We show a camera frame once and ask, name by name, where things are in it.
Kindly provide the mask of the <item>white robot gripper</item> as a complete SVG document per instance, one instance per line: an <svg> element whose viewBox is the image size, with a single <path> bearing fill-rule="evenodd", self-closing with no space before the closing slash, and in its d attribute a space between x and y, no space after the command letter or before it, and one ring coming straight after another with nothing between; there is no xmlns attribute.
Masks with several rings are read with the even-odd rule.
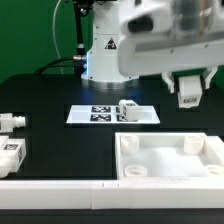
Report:
<svg viewBox="0 0 224 224"><path fill-rule="evenodd" d="M162 73L171 94L175 81L171 72L205 68L205 88L210 88L219 65L224 64L224 30L212 29L202 36L175 37L165 33L130 33L120 30L118 70L124 76Z"/></svg>

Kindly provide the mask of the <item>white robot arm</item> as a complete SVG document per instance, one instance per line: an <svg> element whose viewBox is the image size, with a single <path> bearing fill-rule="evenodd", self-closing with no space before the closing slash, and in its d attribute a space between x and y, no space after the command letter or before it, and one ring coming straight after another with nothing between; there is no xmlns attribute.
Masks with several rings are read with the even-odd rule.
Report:
<svg viewBox="0 0 224 224"><path fill-rule="evenodd" d="M102 87L224 65L224 0L98 1L93 10L84 78Z"/></svg>

